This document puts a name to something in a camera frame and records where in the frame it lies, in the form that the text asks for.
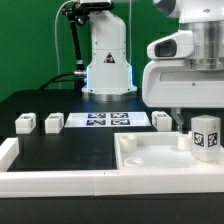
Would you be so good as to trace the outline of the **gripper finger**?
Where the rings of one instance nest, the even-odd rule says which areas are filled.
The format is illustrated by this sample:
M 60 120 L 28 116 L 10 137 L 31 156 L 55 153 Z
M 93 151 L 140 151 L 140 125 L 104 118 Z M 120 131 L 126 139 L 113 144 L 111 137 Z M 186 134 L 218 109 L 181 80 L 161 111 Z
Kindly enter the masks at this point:
M 181 115 L 181 109 L 180 108 L 172 108 L 171 109 L 171 115 L 173 119 L 176 121 L 179 132 L 182 132 L 182 127 L 184 123 L 184 119 Z

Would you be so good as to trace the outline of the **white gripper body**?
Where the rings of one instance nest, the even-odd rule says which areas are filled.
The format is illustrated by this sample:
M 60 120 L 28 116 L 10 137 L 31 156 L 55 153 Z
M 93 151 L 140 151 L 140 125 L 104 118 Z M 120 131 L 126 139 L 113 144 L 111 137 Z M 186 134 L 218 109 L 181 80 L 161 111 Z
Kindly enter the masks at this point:
M 152 60 L 142 98 L 148 107 L 224 108 L 224 72 L 192 70 L 187 60 Z

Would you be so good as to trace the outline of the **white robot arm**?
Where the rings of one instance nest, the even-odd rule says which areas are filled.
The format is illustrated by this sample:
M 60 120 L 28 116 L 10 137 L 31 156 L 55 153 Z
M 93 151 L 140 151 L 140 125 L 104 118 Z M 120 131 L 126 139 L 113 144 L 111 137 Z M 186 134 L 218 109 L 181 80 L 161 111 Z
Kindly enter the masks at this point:
M 134 92 L 123 21 L 113 0 L 72 0 L 71 23 L 91 23 L 92 60 L 81 88 L 86 98 L 109 100 Z M 150 108 L 224 108 L 224 0 L 152 0 L 178 30 L 149 42 L 142 99 Z

